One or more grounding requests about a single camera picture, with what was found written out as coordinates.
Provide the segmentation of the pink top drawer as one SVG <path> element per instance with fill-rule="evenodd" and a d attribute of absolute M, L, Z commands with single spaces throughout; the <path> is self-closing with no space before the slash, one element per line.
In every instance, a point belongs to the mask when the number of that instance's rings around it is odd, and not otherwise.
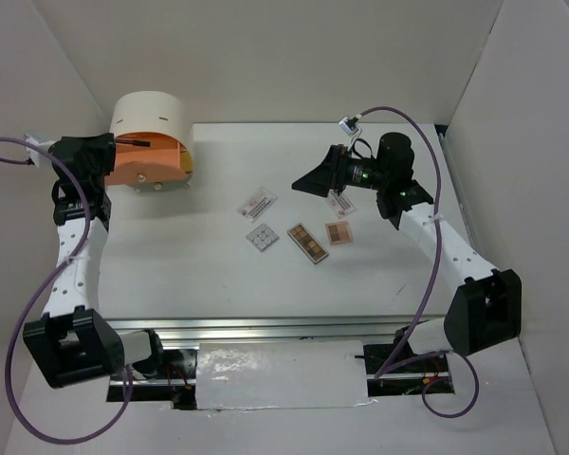
<path fill-rule="evenodd" d="M 115 141 L 115 169 L 106 177 L 108 186 L 163 184 L 192 174 L 180 170 L 179 154 L 188 148 L 174 137 L 138 133 L 117 136 Z"/>

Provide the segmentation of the long brown eyeshadow palette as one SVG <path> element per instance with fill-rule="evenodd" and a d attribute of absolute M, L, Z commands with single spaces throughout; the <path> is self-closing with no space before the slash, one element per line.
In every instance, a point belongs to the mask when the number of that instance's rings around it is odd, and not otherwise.
<path fill-rule="evenodd" d="M 328 257 L 328 251 L 303 224 L 291 227 L 287 235 L 312 264 L 318 264 Z"/>

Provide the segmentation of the yellow drawer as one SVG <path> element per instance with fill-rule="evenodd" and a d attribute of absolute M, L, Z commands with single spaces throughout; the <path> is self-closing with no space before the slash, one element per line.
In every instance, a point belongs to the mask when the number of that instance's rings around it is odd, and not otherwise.
<path fill-rule="evenodd" d="M 193 172 L 193 157 L 188 150 L 184 150 L 179 154 L 179 167 L 185 174 Z"/>

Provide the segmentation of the white nine-pan palette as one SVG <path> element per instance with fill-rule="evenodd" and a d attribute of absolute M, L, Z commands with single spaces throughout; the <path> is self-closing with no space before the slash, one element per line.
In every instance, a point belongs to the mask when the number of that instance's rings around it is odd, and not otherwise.
<path fill-rule="evenodd" d="M 279 239 L 279 235 L 267 224 L 261 224 L 250 232 L 246 239 L 254 246 L 259 252 L 266 251 L 269 247 L 274 245 Z"/>

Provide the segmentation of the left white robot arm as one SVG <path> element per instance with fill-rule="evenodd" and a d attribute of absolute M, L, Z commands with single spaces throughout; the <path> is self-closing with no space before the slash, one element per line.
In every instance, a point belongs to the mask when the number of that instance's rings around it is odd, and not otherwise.
<path fill-rule="evenodd" d="M 99 313 L 101 255 L 108 238 L 111 201 L 106 177 L 114 171 L 116 142 L 107 133 L 40 142 L 26 136 L 30 161 L 57 174 L 51 191 L 59 237 L 58 264 L 40 319 L 28 322 L 23 340 L 46 382 L 60 389 L 116 375 L 130 365 L 154 378 L 167 355 L 152 329 L 118 335 Z"/>

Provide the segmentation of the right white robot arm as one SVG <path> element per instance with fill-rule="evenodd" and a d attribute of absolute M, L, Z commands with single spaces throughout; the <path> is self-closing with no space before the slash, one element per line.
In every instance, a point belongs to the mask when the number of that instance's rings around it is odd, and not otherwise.
<path fill-rule="evenodd" d="M 325 197 L 348 187 L 372 190 L 380 216 L 405 234 L 433 261 L 429 286 L 446 280 L 453 294 L 442 318 L 412 322 L 396 334 L 395 347 L 377 370 L 414 371 L 430 353 L 473 355 L 518 337 L 522 326 L 522 282 L 511 270 L 499 270 L 481 257 L 444 220 L 438 197 L 413 177 L 415 154 L 401 133 L 380 138 L 373 157 L 354 157 L 333 145 L 322 163 L 291 185 L 295 191 Z"/>

